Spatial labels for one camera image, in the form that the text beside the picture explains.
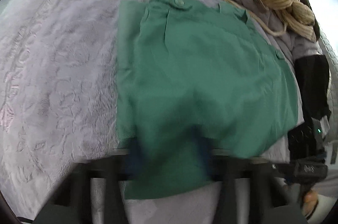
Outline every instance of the gray plush blanket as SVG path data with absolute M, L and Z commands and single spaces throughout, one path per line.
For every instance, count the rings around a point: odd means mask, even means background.
M 215 6 L 219 0 L 200 0 Z M 253 0 L 235 0 L 273 30 L 282 24 Z M 0 190 L 13 211 L 34 218 L 55 183 L 80 158 L 116 148 L 116 31 L 120 0 L 13 0 L 0 16 Z M 293 61 L 321 53 L 288 32 L 268 43 Z M 281 139 L 265 156 L 288 160 Z M 94 214 L 100 223 L 101 180 Z M 132 223 L 209 223 L 216 184 L 160 200 L 128 201 Z M 241 204 L 247 205 L 246 197 Z M 241 214 L 243 223 L 246 214 Z

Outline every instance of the button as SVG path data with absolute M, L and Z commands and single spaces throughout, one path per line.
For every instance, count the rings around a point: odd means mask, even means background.
M 283 53 L 281 51 L 276 51 L 276 56 L 278 59 L 284 59 Z
M 180 6 L 180 7 L 183 7 L 183 6 L 184 6 L 183 0 L 175 0 L 175 4 L 177 4 L 177 5 Z

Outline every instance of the green pants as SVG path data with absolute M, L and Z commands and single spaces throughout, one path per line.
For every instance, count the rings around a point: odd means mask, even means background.
M 146 159 L 126 198 L 209 183 L 186 132 L 194 124 L 215 148 L 241 158 L 260 155 L 296 126 L 291 70 L 244 10 L 131 0 L 121 2 L 119 15 L 117 130 L 121 146 L 137 135 Z

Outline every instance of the green garment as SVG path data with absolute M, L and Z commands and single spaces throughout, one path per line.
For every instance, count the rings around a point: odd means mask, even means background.
M 120 145 L 145 154 L 127 199 L 153 199 L 209 183 L 187 133 L 196 124 L 216 148 L 258 156 L 296 126 L 296 85 L 283 54 L 245 10 L 197 0 L 122 1 L 118 25 Z

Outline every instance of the green shorts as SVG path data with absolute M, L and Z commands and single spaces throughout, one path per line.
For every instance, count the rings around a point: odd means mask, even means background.
M 187 128 L 214 147 L 258 156 L 296 126 L 297 90 L 283 54 L 245 10 L 197 0 L 122 1 L 117 131 L 145 155 L 126 198 L 153 199 L 210 182 Z

